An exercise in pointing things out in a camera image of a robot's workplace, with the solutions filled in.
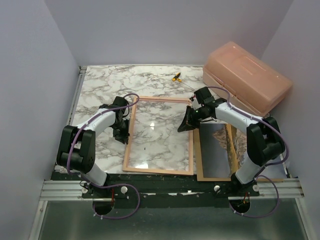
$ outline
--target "black metal base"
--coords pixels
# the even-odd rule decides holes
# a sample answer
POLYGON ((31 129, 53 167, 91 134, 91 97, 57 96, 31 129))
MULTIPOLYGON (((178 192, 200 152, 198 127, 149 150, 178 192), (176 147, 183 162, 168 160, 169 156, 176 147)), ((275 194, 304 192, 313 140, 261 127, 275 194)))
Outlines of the black metal base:
MULTIPOLYGON (((258 196, 253 191, 253 182, 237 193, 230 192, 229 181, 224 182, 200 182, 197 176, 177 175, 146 175, 146 174, 110 174, 108 185, 131 184, 140 194, 140 208, 198 208, 216 207, 228 208, 228 197, 244 197, 246 192, 250 196, 258 196), (220 186, 219 192, 214 191, 216 185, 220 186)), ((84 199, 111 198, 109 190, 96 189, 90 186, 84 199)), ((137 194, 127 187, 127 192, 122 193, 121 187, 114 188, 116 209, 131 209, 137 205, 137 194)))

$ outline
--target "gray wall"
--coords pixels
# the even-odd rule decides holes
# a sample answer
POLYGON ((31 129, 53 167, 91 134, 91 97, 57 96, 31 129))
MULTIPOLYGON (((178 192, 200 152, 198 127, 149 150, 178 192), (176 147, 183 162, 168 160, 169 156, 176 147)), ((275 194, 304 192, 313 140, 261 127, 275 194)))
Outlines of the gray wall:
POLYGON ((79 68, 43 0, 0 7, 0 239, 28 239, 79 68))
POLYGON ((320 1, 295 0, 262 60, 294 82, 274 111, 290 146, 290 170, 299 176, 320 237, 320 1))
POLYGON ((194 65, 230 40, 260 58, 292 0, 45 2, 78 65, 194 65))

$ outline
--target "container lid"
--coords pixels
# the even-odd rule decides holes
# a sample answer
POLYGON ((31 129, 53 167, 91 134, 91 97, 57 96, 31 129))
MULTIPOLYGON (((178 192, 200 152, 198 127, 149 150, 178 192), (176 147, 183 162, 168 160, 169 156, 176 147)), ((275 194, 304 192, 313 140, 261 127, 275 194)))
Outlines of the container lid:
POLYGON ((234 42, 210 54, 204 69, 243 103, 269 112, 292 82, 234 42))

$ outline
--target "plastic storage container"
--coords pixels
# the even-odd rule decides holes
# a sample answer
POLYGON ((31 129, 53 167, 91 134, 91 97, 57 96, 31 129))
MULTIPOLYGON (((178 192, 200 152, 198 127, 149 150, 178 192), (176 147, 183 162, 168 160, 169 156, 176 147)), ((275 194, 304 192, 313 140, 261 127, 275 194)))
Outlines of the plastic storage container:
MULTIPOLYGON (((288 78, 232 41, 210 54, 203 67, 203 82, 227 89, 233 105, 261 117, 284 99, 292 87, 288 78)), ((227 98, 224 91, 212 90, 227 98)))

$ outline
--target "bolt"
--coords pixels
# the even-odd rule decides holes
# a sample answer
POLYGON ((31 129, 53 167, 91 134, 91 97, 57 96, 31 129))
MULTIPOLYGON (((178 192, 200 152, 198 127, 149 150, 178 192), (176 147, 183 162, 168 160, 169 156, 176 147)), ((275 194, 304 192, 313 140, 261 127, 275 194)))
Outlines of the bolt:
POLYGON ((82 188, 82 189, 81 189, 81 192, 82 192, 83 194, 86 194, 86 193, 88 192, 88 189, 82 188))
POLYGON ((126 186, 121 187, 121 193, 125 194, 128 192, 128 188, 126 186))
POLYGON ((255 192, 259 192, 259 186, 256 185, 256 184, 252 186, 252 189, 253 189, 253 191, 255 191, 255 192))
POLYGON ((221 191, 220 189, 220 186, 219 185, 215 185, 213 190, 216 192, 216 193, 219 193, 221 191))

